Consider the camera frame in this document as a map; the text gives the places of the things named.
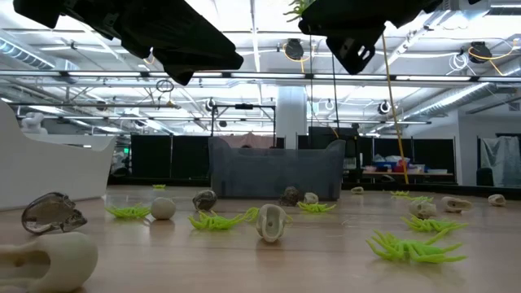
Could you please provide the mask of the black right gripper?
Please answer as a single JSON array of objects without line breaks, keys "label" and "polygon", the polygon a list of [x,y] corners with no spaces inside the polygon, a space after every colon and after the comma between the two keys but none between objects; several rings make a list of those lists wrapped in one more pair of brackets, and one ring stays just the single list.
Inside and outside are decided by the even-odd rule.
[{"label": "black right gripper", "polygon": [[399,28],[439,5],[437,0],[317,0],[302,13],[299,29],[339,37],[333,49],[337,60],[348,73],[358,74],[374,56],[386,22]]}]

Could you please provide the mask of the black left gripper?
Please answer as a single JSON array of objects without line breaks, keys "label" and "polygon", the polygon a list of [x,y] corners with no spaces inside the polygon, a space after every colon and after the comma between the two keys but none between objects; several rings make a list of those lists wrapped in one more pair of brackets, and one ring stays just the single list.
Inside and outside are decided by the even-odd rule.
[{"label": "black left gripper", "polygon": [[16,13],[48,28],[69,16],[132,55],[152,54],[178,84],[195,70],[239,69],[243,57],[209,21],[183,0],[14,0]]}]

